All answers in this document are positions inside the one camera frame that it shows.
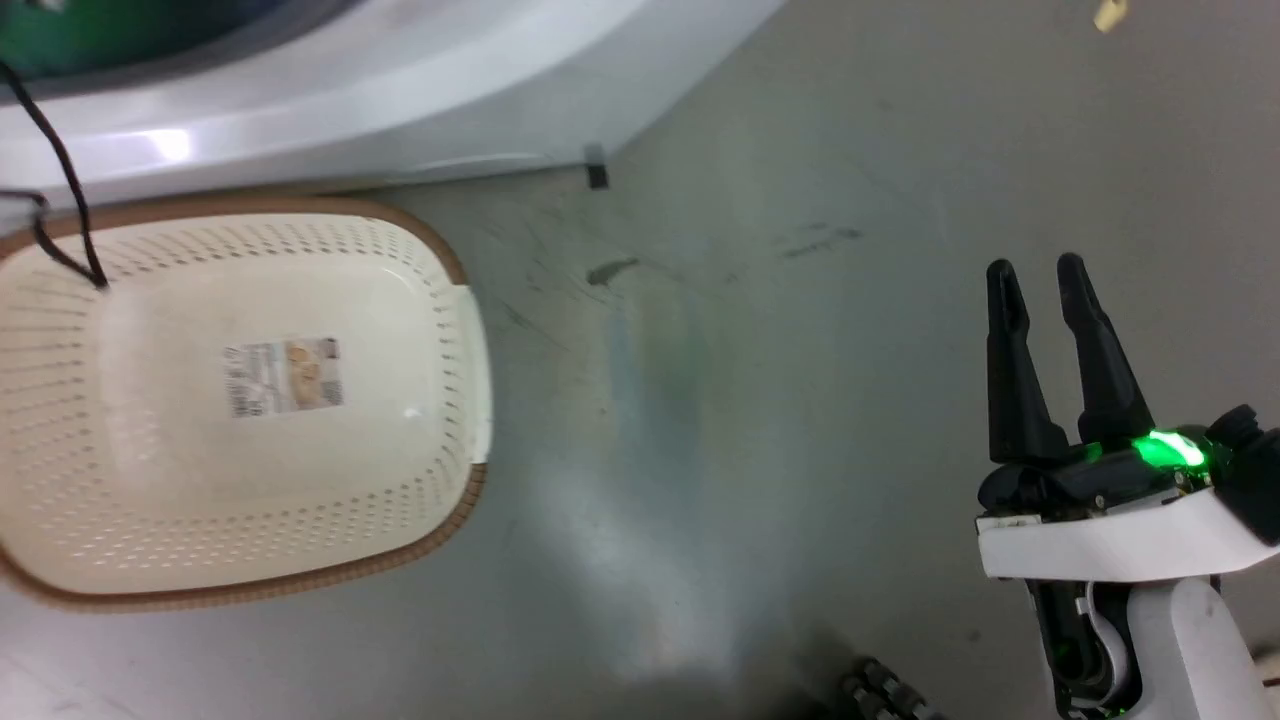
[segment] floor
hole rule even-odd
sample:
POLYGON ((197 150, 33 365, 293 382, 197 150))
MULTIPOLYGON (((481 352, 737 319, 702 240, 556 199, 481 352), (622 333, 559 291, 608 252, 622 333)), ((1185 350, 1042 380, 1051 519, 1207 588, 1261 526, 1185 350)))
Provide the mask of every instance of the floor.
MULTIPOLYGON (((986 264, 1020 269, 1064 425, 1065 250, 1158 420, 1280 421, 1280 90, 1242 70, 1280 13, 1142 5, 1105 37, 1092 12, 795 0, 607 192, 576 169, 375 192, 480 296, 477 514, 424 561, 257 605, 0 592, 0 698, 27 698, 5 716, 781 720, 856 650, 952 717, 1052 717, 972 525, 986 264)), ((1256 643, 1276 592, 1274 566, 1226 584, 1256 643)))

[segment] sticker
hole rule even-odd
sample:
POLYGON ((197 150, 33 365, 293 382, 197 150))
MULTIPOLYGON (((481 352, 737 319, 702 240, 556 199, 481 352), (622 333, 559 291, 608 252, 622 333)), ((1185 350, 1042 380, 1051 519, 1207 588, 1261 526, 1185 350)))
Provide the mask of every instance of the sticker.
POLYGON ((253 342, 223 348, 233 418, 262 418, 342 405, 338 341, 253 342))

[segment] white plastic basket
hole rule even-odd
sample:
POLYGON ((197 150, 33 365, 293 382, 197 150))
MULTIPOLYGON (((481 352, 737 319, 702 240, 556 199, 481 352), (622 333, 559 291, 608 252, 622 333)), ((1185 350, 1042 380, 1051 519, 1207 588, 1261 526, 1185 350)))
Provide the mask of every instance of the white plastic basket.
MULTIPOLYGON (((83 259, 68 224, 52 237, 83 259)), ((45 597, 187 606, 421 556, 490 437, 484 332, 430 228, 333 199, 95 218, 96 291, 0 254, 0 541, 45 597)))

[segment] green light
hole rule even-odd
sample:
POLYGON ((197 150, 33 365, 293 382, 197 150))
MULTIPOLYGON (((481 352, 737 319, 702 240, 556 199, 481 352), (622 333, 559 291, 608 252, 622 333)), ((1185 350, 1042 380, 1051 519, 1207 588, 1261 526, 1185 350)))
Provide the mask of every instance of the green light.
POLYGON ((1178 433, 1151 430, 1133 441, 1133 448, 1153 468, 1199 468, 1207 460, 1194 442, 1178 433))

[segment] black cord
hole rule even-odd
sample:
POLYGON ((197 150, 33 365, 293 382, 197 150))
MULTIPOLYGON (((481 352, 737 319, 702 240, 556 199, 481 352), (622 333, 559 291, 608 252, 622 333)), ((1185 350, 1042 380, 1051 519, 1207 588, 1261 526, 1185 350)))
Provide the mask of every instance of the black cord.
POLYGON ((49 199, 40 192, 27 190, 0 191, 0 196, 31 200, 36 206, 31 217, 31 229, 36 236, 36 243, 40 245, 40 249, 58 263, 76 270, 81 275, 84 275, 88 282, 93 283, 93 287, 105 290, 108 287, 106 273, 102 272, 102 264, 99 263, 97 251, 93 250, 93 241, 90 238, 88 202, 84 201, 84 191, 81 187, 79 178, 76 177, 76 168, 72 167, 72 158, 67 152, 67 146, 63 145, 63 140, 58 137, 58 131, 55 131, 54 126, 49 123, 49 118, 40 111, 40 108, 36 106, 36 101, 31 99, 31 94, 27 92, 27 87, 22 83, 22 78, 19 78, 18 73, 13 72, 13 68, 6 65, 3 60, 0 60, 0 76, 4 76, 9 88, 13 90, 13 96, 18 99, 18 102, 22 104, 22 109, 31 117, 31 122, 36 123, 40 132, 44 133, 46 140, 49 140, 49 145, 52 146, 54 154, 58 155, 58 164, 63 167, 63 174, 67 176, 67 184, 70 187, 72 196, 76 199, 76 210, 79 214, 81 237, 84 240, 84 258, 88 260, 88 268, 63 252, 61 249, 54 245, 54 241, 49 238, 49 233, 45 232, 45 214, 49 213, 49 199))

